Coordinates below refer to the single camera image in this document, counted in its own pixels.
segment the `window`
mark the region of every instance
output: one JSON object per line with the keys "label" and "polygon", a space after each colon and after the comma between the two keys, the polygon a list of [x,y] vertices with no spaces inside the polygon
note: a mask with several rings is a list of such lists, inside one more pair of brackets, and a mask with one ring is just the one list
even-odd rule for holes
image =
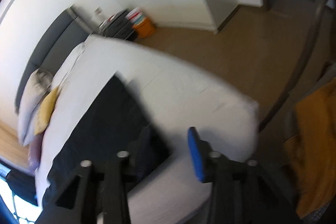
{"label": "window", "polygon": [[19,198],[11,191],[5,179],[9,171],[10,169],[0,164],[0,195],[20,224],[35,223],[42,210],[40,207]]}

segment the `yellow pillow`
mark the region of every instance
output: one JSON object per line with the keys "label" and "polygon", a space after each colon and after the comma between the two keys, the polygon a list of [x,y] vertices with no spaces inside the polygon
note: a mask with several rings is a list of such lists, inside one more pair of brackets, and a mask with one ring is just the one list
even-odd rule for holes
{"label": "yellow pillow", "polygon": [[51,115],[55,108],[58,95],[58,86],[55,87],[42,101],[37,113],[36,126],[34,134],[40,134],[47,128]]}

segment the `pillow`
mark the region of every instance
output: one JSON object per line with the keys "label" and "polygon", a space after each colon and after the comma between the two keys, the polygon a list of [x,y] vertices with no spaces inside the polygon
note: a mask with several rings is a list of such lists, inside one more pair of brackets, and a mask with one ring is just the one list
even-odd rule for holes
{"label": "pillow", "polygon": [[28,165],[31,172],[40,166],[43,136],[44,133],[34,136],[29,144]]}
{"label": "pillow", "polygon": [[58,87],[55,87],[42,101],[37,114],[35,135],[42,133],[47,128],[55,108],[57,94]]}
{"label": "pillow", "polygon": [[32,112],[49,91],[52,79],[53,75],[41,68],[35,70],[29,76],[22,94],[18,114],[17,138],[21,145],[24,145]]}
{"label": "pillow", "polygon": [[31,113],[30,121],[26,132],[26,137],[23,141],[23,146],[30,144],[35,136],[36,120],[37,120],[37,114],[39,113],[40,105],[41,104],[38,104]]}
{"label": "pillow", "polygon": [[66,60],[63,62],[59,70],[56,72],[52,83],[51,89],[54,89],[57,86],[61,86],[61,84],[65,81],[68,77],[69,73],[71,72],[73,66],[75,65],[76,61],[82,55],[85,50],[85,43],[82,42],[78,44],[73,50],[70,52]]}

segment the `blue object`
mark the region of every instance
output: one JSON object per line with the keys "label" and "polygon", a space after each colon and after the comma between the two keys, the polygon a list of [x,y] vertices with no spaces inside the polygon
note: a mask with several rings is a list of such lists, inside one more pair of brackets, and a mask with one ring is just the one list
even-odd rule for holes
{"label": "blue object", "polygon": [[199,152],[194,131],[192,128],[188,130],[188,145],[190,150],[190,155],[194,163],[194,170],[196,173],[196,177],[200,182],[204,182],[205,174],[204,174],[204,166],[202,161],[201,153]]}

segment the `metal screw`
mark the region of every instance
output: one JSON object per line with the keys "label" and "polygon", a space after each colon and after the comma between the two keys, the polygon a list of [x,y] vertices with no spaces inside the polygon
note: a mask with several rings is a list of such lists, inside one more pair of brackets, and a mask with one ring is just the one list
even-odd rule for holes
{"label": "metal screw", "polygon": [[81,167],[89,167],[91,164],[92,162],[90,160],[82,160]]}
{"label": "metal screw", "polygon": [[128,156],[129,156],[128,151],[119,151],[119,152],[117,153],[117,157],[118,157],[118,158],[127,158]]}
{"label": "metal screw", "polygon": [[219,158],[219,157],[221,156],[221,154],[220,154],[218,151],[211,151],[211,152],[209,153],[209,156],[210,156],[211,158]]}
{"label": "metal screw", "polygon": [[254,167],[258,165],[258,162],[256,160],[248,160],[247,165]]}

